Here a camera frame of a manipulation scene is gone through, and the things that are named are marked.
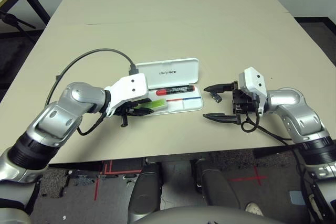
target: case lid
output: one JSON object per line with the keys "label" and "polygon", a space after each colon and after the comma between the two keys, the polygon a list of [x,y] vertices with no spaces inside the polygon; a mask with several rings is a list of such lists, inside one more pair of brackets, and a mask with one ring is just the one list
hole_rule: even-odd
{"label": "case lid", "polygon": [[136,64],[144,73],[149,89],[181,86],[198,81],[199,60],[187,58]]}

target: red marker cap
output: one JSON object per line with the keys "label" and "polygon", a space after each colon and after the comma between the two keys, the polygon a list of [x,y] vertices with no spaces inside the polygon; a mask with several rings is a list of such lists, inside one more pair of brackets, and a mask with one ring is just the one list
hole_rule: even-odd
{"label": "red marker cap", "polygon": [[165,89],[159,89],[156,91],[156,95],[166,95],[167,91]]}

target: open white case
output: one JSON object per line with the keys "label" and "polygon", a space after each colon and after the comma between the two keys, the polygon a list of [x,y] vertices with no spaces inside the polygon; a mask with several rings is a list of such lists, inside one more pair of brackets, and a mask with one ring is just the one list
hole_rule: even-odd
{"label": "open white case", "polygon": [[[148,84],[148,98],[152,101],[166,99],[168,107],[149,115],[170,114],[200,110],[203,107],[198,81],[199,60],[196,58],[164,60],[136,64],[139,73],[144,73]],[[193,85],[194,91],[156,95],[159,89]]]}

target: blue line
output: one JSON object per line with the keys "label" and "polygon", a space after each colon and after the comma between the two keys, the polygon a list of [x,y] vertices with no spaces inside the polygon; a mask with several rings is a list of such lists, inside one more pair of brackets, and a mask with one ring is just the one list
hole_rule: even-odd
{"label": "blue line", "polygon": [[191,99],[199,99],[201,97],[188,97],[188,98],[182,98],[182,100],[191,100]]}

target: black marker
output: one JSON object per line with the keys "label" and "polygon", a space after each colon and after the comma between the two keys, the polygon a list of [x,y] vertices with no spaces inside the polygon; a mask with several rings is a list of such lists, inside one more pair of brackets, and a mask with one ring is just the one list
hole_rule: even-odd
{"label": "black marker", "polygon": [[181,86],[181,87],[159,89],[156,91],[156,95],[184,93],[184,92],[191,92],[194,90],[195,90],[195,87],[193,85],[187,85],[187,86]]}

